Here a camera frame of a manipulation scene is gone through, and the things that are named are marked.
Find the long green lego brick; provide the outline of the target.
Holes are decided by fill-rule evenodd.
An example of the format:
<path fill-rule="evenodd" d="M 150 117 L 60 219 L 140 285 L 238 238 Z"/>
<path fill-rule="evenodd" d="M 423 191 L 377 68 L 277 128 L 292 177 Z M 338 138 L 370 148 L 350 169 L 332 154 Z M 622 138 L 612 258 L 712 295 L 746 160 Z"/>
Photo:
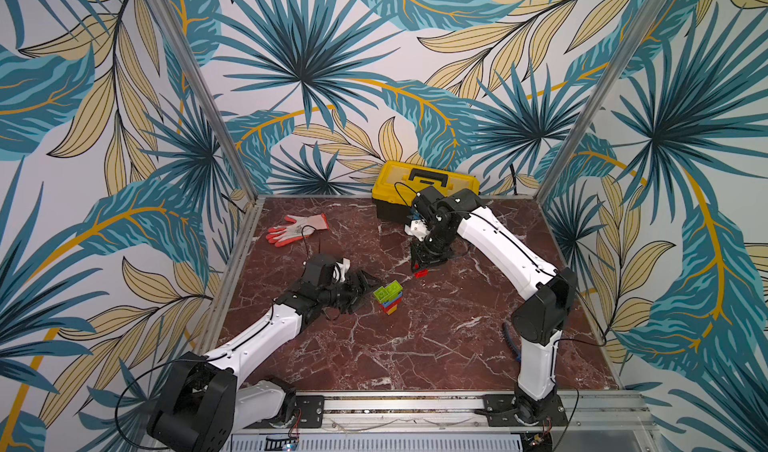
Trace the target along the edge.
<path fill-rule="evenodd" d="M 399 295 L 397 295 L 397 296 L 395 296 L 395 295 L 388 295 L 388 294 L 386 293 L 386 291 L 385 291 L 385 287 L 381 287 L 381 288 L 377 289 L 377 290 L 374 292 L 374 297 L 376 298 L 377 302 L 378 302 L 380 305 L 381 305 L 381 304 L 383 304 L 384 302 L 387 302 L 387 301 L 391 301 L 391 300 L 393 300 L 393 299 L 397 298 L 397 297 L 398 297 L 398 296 L 400 296 L 400 295 L 401 295 L 401 294 L 399 294 Z"/>

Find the small green lego brick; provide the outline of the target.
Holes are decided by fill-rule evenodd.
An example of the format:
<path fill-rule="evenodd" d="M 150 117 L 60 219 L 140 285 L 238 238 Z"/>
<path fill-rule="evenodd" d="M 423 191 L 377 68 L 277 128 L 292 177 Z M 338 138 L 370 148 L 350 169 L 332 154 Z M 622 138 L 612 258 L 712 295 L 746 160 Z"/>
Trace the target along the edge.
<path fill-rule="evenodd" d="M 385 291 L 388 295 L 399 295 L 402 293 L 403 287 L 398 281 L 392 281 L 385 287 Z"/>

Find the blue lego brick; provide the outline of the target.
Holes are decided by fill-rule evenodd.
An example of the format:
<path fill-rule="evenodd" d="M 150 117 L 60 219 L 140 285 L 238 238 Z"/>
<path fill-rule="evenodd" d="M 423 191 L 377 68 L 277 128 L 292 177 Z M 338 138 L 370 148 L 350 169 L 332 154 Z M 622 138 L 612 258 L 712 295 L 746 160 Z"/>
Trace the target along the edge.
<path fill-rule="evenodd" d="M 391 307 L 391 306 L 393 306 L 395 304 L 398 304 L 401 301 L 401 299 L 402 299 L 402 295 L 398 296 L 397 298 L 395 298 L 395 299 L 393 299 L 391 301 L 384 302 L 383 304 L 381 304 L 381 306 L 383 308 L 389 308 L 389 307 Z"/>

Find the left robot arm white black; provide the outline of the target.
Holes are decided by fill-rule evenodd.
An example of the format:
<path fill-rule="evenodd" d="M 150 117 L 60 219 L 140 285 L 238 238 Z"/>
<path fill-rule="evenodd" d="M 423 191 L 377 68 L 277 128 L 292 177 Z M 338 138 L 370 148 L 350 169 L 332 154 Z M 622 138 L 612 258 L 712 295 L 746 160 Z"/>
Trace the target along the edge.
<path fill-rule="evenodd" d="M 347 258 L 310 257 L 301 276 L 245 331 L 172 363 L 147 434 L 172 451 L 219 451 L 232 433 L 250 425 L 293 426 L 300 412 L 294 386 L 268 378 L 244 388 L 244 381 L 325 310 L 351 314 L 382 285 L 374 275 L 352 268 Z"/>

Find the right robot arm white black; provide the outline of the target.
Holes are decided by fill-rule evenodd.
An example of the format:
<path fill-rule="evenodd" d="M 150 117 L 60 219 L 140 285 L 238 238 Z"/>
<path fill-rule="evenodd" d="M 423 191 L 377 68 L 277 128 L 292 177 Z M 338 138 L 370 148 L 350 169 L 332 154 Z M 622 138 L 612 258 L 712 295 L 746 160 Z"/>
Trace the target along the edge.
<path fill-rule="evenodd" d="M 521 338 L 513 411 L 522 424 L 541 423 L 558 398 L 556 355 L 577 295 L 576 274 L 534 253 L 470 189 L 445 196 L 428 186 L 416 192 L 411 209 L 416 218 L 406 232 L 412 236 L 414 273 L 449 261 L 452 242 L 460 237 L 490 259 L 522 297 L 511 316 Z"/>

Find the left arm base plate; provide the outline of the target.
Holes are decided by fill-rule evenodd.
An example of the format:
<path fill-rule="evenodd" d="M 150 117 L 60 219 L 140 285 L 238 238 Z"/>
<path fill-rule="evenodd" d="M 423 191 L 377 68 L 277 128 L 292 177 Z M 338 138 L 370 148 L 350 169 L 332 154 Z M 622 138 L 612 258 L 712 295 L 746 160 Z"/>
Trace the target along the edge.
<path fill-rule="evenodd" d="M 271 428 L 319 429 L 322 427 L 325 410 L 323 395 L 298 395 L 288 397 L 278 414 L 265 419 L 263 424 Z"/>

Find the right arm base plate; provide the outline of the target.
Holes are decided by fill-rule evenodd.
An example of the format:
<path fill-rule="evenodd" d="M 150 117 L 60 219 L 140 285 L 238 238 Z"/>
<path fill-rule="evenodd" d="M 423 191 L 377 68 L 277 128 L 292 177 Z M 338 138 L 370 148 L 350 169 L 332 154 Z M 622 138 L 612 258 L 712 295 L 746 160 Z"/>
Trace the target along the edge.
<path fill-rule="evenodd" d="M 515 394 L 486 394 L 474 410 L 484 416 L 490 427 L 565 426 L 568 418 L 560 397 L 554 393 L 540 401 L 530 401 Z"/>

